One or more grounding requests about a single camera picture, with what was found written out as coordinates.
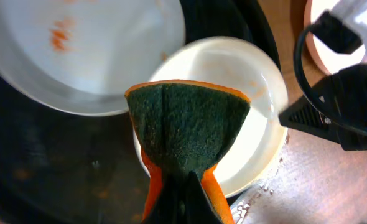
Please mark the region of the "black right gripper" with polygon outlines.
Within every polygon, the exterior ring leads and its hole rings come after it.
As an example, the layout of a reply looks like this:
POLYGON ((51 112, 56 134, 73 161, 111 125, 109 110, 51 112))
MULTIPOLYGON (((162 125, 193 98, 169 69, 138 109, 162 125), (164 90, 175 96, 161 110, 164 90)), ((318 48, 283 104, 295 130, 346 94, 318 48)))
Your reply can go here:
MULTIPOLYGON (((312 91, 336 115, 367 128, 367 65, 358 64, 320 80, 312 91)), ((367 136, 342 128, 301 97, 279 115, 280 123, 341 145, 345 151, 367 151, 367 136)))

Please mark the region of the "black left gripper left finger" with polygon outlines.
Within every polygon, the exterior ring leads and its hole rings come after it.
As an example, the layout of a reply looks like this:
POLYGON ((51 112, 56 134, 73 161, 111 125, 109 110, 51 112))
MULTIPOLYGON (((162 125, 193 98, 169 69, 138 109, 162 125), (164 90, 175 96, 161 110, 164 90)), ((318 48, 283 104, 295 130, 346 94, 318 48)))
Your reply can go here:
POLYGON ((164 182, 163 189, 151 209, 150 214, 142 221, 142 224, 179 224, 179 187, 175 179, 170 175, 164 182))

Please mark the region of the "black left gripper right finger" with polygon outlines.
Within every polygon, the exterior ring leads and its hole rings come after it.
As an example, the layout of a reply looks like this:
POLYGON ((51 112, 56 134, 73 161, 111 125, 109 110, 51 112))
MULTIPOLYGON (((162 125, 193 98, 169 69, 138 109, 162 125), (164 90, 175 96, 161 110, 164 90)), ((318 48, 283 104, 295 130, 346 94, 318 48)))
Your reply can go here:
POLYGON ((186 224, 222 224, 222 220, 212 207, 201 183, 194 172, 190 172, 184 188, 186 224))

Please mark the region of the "orange green scrub sponge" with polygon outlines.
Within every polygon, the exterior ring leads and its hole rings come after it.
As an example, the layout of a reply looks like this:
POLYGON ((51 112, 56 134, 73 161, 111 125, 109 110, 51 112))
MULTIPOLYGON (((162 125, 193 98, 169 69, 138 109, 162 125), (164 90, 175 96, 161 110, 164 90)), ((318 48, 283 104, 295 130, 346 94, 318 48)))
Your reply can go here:
POLYGON ((233 223, 230 207, 214 170, 233 145, 250 111, 242 92, 193 80, 163 80, 132 86, 125 93, 129 115, 150 175, 144 220, 168 176, 179 187, 184 223, 184 188, 196 173, 223 223, 233 223))

